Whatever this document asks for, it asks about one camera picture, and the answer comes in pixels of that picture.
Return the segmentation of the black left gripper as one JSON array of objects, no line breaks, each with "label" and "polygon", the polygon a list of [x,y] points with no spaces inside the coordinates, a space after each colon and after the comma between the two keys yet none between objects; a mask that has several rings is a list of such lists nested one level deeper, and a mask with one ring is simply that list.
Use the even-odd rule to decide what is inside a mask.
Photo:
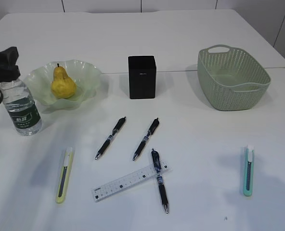
[{"label": "black left gripper", "polygon": [[[12,82],[20,77],[20,70],[16,64],[19,57],[17,47],[9,47],[0,51],[0,83]],[[0,104],[3,101],[3,94],[0,90]]]}]

